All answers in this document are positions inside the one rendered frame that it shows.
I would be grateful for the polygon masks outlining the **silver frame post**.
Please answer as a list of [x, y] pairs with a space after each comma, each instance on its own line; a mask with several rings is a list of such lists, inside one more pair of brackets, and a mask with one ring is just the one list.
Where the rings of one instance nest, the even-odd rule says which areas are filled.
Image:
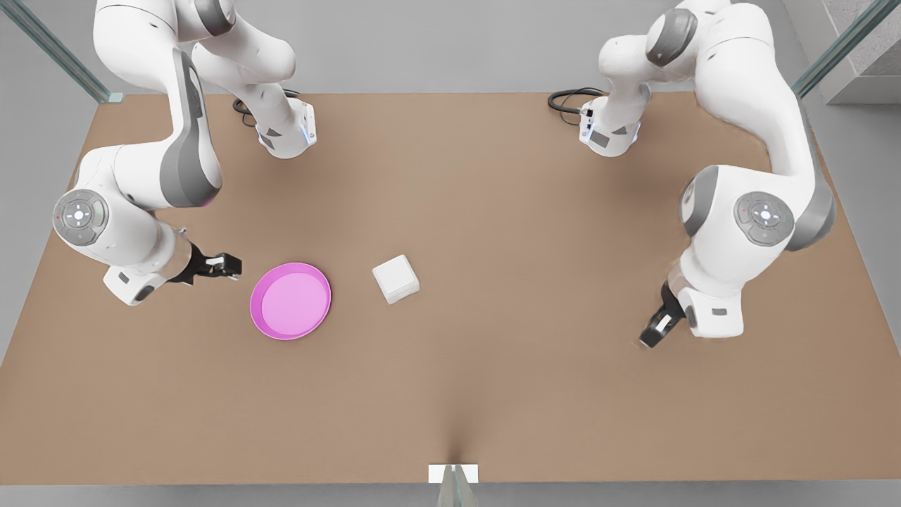
[[88, 96], [102, 104], [119, 104], [122, 92], [111, 92], [22, 0], [0, 0], [0, 11], [12, 20]]
[[817, 89], [828, 105], [901, 105], [901, 0], [863, 23], [875, 0], [783, 0], [811, 64], [831, 69]]
[[440, 484], [437, 507], [479, 507], [471, 490], [478, 482], [477, 464], [428, 465], [428, 483]]

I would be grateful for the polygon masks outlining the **white square box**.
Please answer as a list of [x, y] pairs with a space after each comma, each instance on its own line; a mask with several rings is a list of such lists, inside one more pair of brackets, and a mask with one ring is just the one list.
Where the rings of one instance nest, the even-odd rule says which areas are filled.
[[418, 276], [406, 256], [397, 256], [374, 267], [371, 272], [389, 304], [420, 290]]

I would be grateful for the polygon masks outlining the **pink round plate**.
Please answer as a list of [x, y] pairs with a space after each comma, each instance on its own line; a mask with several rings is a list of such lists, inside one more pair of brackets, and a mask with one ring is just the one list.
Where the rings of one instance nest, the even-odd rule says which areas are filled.
[[262, 334], [289, 341], [315, 331], [327, 318], [331, 302], [332, 289], [321, 270], [308, 263], [284, 263], [256, 283], [250, 315]]

